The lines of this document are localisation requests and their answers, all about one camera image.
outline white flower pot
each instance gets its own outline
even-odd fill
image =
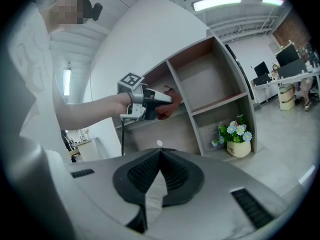
[[[236,158],[244,158],[251,151],[251,142],[245,141],[242,143],[235,143],[228,141],[226,143],[226,150],[228,153]]]

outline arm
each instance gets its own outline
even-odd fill
[[[65,104],[53,73],[53,104],[59,126],[63,130],[78,130],[104,119],[127,113],[131,103],[128,93],[120,93],[81,104]]]

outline hand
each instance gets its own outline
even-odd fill
[[[158,113],[157,118],[159,120],[168,119],[173,112],[179,107],[182,101],[182,97],[179,93],[175,92],[172,88],[163,92],[172,98],[172,104],[162,105],[155,108],[155,112]]]

